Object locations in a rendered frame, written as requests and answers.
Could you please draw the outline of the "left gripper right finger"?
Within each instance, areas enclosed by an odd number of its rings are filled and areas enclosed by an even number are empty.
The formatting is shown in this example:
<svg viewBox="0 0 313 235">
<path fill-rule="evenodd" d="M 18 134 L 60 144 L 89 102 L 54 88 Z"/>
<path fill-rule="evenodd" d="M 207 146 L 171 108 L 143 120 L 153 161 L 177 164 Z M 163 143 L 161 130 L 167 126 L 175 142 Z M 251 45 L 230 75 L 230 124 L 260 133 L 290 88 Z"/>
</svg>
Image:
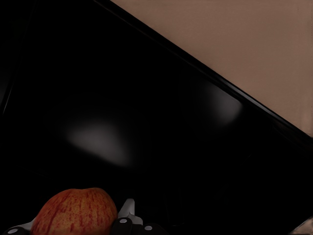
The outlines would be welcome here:
<svg viewBox="0 0 313 235">
<path fill-rule="evenodd" d="M 114 221 L 111 235 L 166 235 L 166 231 L 156 223 L 144 224 L 135 215 L 135 201 L 129 198 L 125 201 Z"/>
</svg>

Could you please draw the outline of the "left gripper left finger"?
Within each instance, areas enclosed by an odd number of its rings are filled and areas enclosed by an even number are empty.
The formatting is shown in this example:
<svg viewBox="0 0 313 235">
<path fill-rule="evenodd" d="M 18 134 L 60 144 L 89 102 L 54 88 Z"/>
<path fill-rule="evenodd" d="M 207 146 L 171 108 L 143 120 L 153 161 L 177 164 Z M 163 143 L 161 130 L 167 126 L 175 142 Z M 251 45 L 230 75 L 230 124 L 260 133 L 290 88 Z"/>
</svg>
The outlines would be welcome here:
<svg viewBox="0 0 313 235">
<path fill-rule="evenodd" d="M 5 230 L 1 235 L 30 235 L 34 220 Z"/>
</svg>

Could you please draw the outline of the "red apple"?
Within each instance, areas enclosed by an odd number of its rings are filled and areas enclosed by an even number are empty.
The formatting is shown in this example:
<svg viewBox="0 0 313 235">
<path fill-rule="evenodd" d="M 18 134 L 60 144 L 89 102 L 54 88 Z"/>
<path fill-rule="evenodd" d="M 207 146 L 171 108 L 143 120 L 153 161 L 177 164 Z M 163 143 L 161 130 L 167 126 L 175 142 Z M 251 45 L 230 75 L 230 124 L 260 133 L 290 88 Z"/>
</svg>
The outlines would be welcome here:
<svg viewBox="0 0 313 235">
<path fill-rule="evenodd" d="M 101 188 L 67 189 L 37 214 L 31 235 L 110 235 L 117 208 Z"/>
</svg>

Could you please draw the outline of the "black storage box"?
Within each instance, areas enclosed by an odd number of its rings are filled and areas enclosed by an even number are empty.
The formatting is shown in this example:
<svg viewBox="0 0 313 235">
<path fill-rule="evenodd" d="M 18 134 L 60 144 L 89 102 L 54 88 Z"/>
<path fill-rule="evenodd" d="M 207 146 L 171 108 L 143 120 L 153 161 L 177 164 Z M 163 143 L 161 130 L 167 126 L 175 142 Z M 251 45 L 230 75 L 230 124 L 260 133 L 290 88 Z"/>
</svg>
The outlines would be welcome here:
<svg viewBox="0 0 313 235">
<path fill-rule="evenodd" d="M 170 235 L 288 235 L 313 139 L 110 0 L 0 0 L 0 234 L 93 187 Z"/>
</svg>

